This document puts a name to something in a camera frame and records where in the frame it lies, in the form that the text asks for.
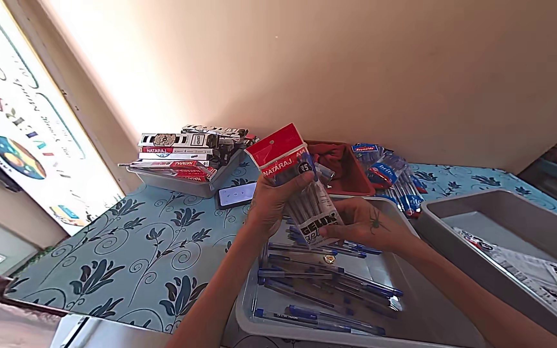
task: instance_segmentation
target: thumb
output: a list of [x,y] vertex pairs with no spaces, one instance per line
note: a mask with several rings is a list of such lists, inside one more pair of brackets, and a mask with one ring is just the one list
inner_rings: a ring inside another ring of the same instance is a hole
[[324,238],[338,238],[354,240],[358,237],[358,225],[328,225],[319,229],[319,234]]
[[302,191],[313,181],[313,178],[315,178],[315,174],[309,170],[277,187],[281,199],[288,199],[292,194]]

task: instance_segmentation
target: red cloth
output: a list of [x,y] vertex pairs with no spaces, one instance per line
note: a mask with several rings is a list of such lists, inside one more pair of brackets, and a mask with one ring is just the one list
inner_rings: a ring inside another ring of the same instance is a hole
[[343,168],[341,167],[341,160],[346,151],[346,144],[315,144],[309,145],[309,153],[313,155],[313,159],[319,164],[334,170],[334,178],[340,179],[343,175]]

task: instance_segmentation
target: table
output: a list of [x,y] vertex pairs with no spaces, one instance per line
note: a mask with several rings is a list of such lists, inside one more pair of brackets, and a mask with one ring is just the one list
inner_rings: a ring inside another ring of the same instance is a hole
[[[411,164],[426,200],[505,188],[557,212],[557,201],[503,170]],[[223,187],[255,181],[247,158]],[[9,286],[5,296],[172,333],[216,272],[249,206],[218,210],[205,199],[142,185]],[[230,347],[329,347],[248,336],[230,319]]]

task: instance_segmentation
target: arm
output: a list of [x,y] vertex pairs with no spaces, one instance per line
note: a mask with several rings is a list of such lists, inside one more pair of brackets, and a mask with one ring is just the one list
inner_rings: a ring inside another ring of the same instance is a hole
[[253,261],[279,228],[285,202],[312,180],[312,172],[306,172],[282,186],[272,187],[266,178],[259,177],[246,223],[167,348],[217,348],[220,345],[231,307]]
[[390,251],[434,284],[496,348],[557,348],[557,336],[504,303],[461,272],[405,227],[362,198],[335,202],[347,226],[326,226],[324,237],[341,238]]

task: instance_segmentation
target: hand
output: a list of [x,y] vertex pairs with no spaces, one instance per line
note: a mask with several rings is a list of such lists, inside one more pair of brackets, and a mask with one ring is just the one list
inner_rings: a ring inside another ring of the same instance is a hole
[[274,187],[269,179],[260,174],[244,225],[254,230],[255,234],[261,233],[264,242],[267,241],[279,229],[285,202],[292,194],[302,191],[313,178],[313,172],[306,171],[285,184]]
[[402,254],[419,241],[406,226],[373,207],[361,197],[334,202],[345,226],[324,226],[319,233],[324,238],[351,240],[371,248]]

